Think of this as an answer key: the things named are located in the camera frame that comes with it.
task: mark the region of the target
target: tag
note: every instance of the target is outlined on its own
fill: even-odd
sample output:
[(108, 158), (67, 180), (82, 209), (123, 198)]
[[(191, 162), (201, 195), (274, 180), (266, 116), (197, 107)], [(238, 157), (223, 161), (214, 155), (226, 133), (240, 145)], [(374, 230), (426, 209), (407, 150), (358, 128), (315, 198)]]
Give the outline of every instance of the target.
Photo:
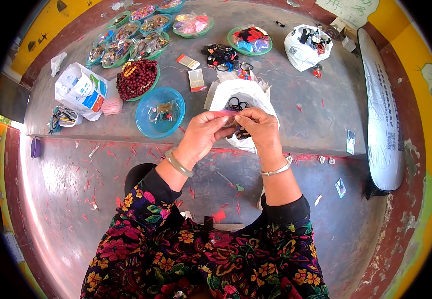
[(255, 28), (261, 31), (264, 35), (269, 35), (266, 31), (262, 30), (260, 27), (255, 27)]

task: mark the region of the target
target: cardboard box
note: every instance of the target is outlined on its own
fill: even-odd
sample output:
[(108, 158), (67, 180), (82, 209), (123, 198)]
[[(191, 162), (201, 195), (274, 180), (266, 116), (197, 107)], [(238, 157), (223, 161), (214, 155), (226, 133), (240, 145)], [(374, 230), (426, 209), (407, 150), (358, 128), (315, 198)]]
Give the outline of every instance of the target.
[(344, 27), (344, 35), (353, 40), (356, 44), (358, 44), (357, 31), (355, 31), (351, 27)]

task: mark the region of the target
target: bracelet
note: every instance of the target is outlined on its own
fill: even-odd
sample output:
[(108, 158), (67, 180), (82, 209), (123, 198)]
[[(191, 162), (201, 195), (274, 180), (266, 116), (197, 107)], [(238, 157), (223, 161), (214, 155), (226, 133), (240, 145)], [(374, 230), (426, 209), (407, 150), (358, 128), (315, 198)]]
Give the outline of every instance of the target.
[(187, 177), (193, 177), (194, 172), (191, 170), (186, 169), (183, 165), (181, 165), (180, 162), (178, 162), (173, 154), (171, 153), (172, 151), (169, 150), (167, 151), (164, 155), (166, 157), (166, 160), (171, 164), (171, 166), (173, 166), (177, 171), (181, 172), (181, 174), (183, 176), (187, 176)]
[(291, 156), (287, 157), (286, 161), (287, 161), (287, 164), (285, 164), (285, 166), (283, 166), (282, 168), (279, 168), (278, 170), (274, 170), (274, 171), (271, 171), (271, 172), (262, 172), (262, 171), (259, 171), (259, 173), (262, 176), (273, 176), (275, 174), (278, 174), (279, 172), (286, 171), (286, 170), (288, 170), (291, 167), (292, 157)]

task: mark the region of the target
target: plastic bag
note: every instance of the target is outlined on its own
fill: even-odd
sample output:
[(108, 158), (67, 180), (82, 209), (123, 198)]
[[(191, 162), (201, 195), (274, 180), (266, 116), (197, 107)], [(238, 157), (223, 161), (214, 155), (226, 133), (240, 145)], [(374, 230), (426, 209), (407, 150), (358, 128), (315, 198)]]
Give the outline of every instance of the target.
[(108, 81), (79, 63), (70, 64), (55, 82), (55, 99), (89, 121), (99, 119)]
[(108, 82), (108, 92), (101, 105), (101, 112), (105, 115), (118, 114), (123, 111), (123, 100), (116, 89), (116, 78)]
[[(302, 44), (299, 38), (303, 35), (303, 30), (319, 30), (319, 28), (309, 25), (299, 25), (294, 27), (294, 30), (286, 36), (284, 40), (284, 49), (286, 50), (287, 57), (291, 62), (292, 66), (299, 71), (305, 71), (308, 68), (312, 68), (318, 64), (319, 61), (329, 57), (332, 49), (332, 40), (326, 44), (324, 52), (318, 54), (316, 49), (313, 49), (308, 44)], [(330, 37), (319, 30), (319, 34), (324, 40), (329, 40)]]
[(194, 12), (190, 14), (180, 14), (176, 17), (176, 23), (173, 25), (174, 32), (198, 35), (206, 30), (211, 23), (212, 18), (205, 13), (196, 15)]
[[(231, 97), (237, 97), (241, 101), (246, 101), (251, 107), (259, 107), (277, 119), (276, 111), (274, 111), (270, 99), (258, 82), (240, 79), (226, 80), (217, 86), (209, 111), (223, 110)], [(231, 138), (226, 138), (226, 140), (239, 149), (257, 153), (252, 137), (238, 140), (236, 135), (233, 134)]]
[(51, 76), (54, 77), (57, 75), (60, 70), (60, 65), (66, 57), (66, 52), (62, 52), (61, 54), (56, 55), (51, 59)]

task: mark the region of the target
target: packaged jewelry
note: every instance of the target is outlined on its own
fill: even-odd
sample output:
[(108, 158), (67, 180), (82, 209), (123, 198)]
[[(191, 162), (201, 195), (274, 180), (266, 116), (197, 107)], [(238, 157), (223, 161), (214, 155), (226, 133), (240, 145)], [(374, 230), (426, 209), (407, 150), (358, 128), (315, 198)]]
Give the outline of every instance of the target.
[(191, 14), (178, 15), (176, 21), (173, 25), (175, 33), (198, 35), (209, 28), (212, 18), (206, 14), (196, 15), (193, 12)]
[(138, 21), (144, 19), (148, 15), (152, 14), (155, 11), (154, 5), (144, 6), (134, 12), (131, 13), (131, 21)]
[(148, 112), (150, 123), (171, 122), (179, 117), (179, 106), (175, 100), (151, 107)]
[(105, 49), (106, 49), (106, 44), (105, 43), (97, 45), (96, 47), (94, 47), (89, 52), (88, 62), (89, 63), (93, 63), (93, 62), (97, 61), (98, 59), (102, 58)]
[(128, 15), (123, 15), (121, 16), (118, 20), (114, 21), (114, 23), (112, 24), (112, 26), (116, 26), (119, 22), (123, 21), (124, 18), (126, 18)]
[(128, 23), (126, 25), (123, 25), (113, 37), (113, 41), (117, 42), (120, 40), (131, 39), (131, 37), (135, 35), (138, 29), (139, 23)]
[(182, 3), (181, 0), (168, 0), (168, 1), (163, 1), (161, 3), (159, 3), (158, 5), (158, 9), (162, 10), (162, 9), (170, 9), (170, 8), (175, 8), (176, 6), (180, 5)]
[(130, 40), (121, 40), (108, 45), (108, 50), (103, 55), (103, 59), (101, 60), (101, 64), (106, 67), (110, 67), (116, 62), (118, 62), (121, 58), (123, 58), (126, 53), (128, 53), (129, 49), (133, 45), (133, 42)]
[(169, 15), (153, 15), (152, 17), (147, 18), (143, 25), (141, 25), (141, 32), (149, 33), (154, 30), (162, 29), (169, 22), (171, 22), (171, 17)]
[(152, 32), (146, 35), (146, 37), (139, 40), (133, 39), (135, 46), (131, 53), (131, 58), (138, 60), (153, 55), (157, 51), (161, 51), (162, 48), (166, 47), (170, 40), (166, 39), (161, 32)]

